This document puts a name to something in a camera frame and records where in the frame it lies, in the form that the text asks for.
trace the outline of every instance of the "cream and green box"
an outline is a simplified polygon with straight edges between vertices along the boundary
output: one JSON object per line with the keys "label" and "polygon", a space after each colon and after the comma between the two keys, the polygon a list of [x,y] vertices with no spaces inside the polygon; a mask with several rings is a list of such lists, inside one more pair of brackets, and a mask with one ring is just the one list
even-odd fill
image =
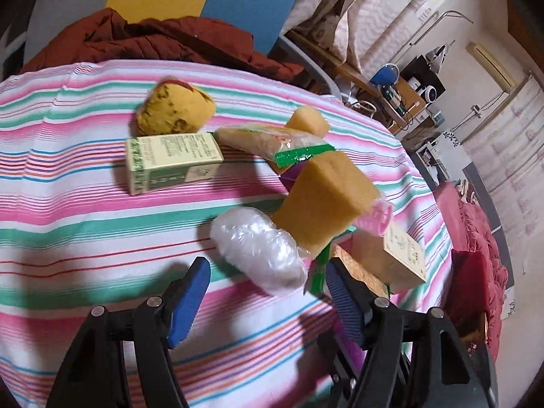
{"label": "cream and green box", "polygon": [[140,136],[127,140],[130,194],[213,178],[223,155],[211,133]]}

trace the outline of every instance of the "green plastic strip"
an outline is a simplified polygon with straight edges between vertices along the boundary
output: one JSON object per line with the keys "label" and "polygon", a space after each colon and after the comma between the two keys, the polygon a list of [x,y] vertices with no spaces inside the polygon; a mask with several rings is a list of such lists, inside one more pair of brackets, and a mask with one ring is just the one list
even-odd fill
{"label": "green plastic strip", "polygon": [[312,156],[319,155],[320,153],[330,152],[331,150],[335,150],[335,148],[330,144],[285,150],[283,152],[276,153],[274,160],[278,167],[287,167],[292,164],[306,161],[307,159],[312,158]]}

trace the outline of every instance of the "metal rod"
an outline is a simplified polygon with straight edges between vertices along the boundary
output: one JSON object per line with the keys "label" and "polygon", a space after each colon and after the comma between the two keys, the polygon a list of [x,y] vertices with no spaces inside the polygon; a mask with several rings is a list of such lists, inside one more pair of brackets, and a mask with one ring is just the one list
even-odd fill
{"label": "metal rod", "polygon": [[417,41],[415,43],[410,43],[410,46],[415,46],[417,45],[417,43],[419,43],[424,37],[425,35],[427,35],[429,32],[432,31],[432,29],[440,23],[440,20],[444,17],[452,17],[452,18],[464,18],[466,19],[467,21],[470,21],[472,24],[474,24],[474,21],[472,21],[469,17],[463,15],[461,12],[458,12],[458,11],[445,11],[442,15],[440,15],[440,17],[433,23],[431,24],[431,27],[429,27],[424,33],[423,35],[421,35],[421,37],[419,37],[417,39]]}

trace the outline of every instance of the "blue gripper pad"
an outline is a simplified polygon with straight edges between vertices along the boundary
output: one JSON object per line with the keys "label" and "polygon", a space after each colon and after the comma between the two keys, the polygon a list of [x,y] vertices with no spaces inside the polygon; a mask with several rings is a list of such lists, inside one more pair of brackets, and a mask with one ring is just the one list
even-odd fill
{"label": "blue gripper pad", "polygon": [[208,290],[211,279],[209,261],[199,256],[194,260],[183,279],[175,280],[163,294],[166,299],[163,320],[169,324],[167,343],[170,349],[187,337],[192,321]]}
{"label": "blue gripper pad", "polygon": [[364,326],[363,313],[359,309],[352,294],[347,290],[342,277],[334,266],[333,262],[328,262],[325,270],[325,281],[336,311],[342,320],[342,325],[347,333],[347,337],[357,345],[363,343],[362,329]]}

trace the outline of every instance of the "yellow sponge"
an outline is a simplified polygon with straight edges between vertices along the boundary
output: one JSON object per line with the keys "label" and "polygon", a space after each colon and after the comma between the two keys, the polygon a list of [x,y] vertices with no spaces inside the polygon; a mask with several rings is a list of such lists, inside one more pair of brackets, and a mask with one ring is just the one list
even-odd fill
{"label": "yellow sponge", "polygon": [[302,106],[295,110],[285,127],[302,130],[323,138],[330,130],[331,125],[325,121],[319,110],[310,106]]}
{"label": "yellow sponge", "polygon": [[306,163],[272,220],[314,258],[379,197],[345,153],[325,152]]}
{"label": "yellow sponge", "polygon": [[163,81],[136,115],[138,134],[195,133],[215,112],[216,103],[207,93],[183,81]]}

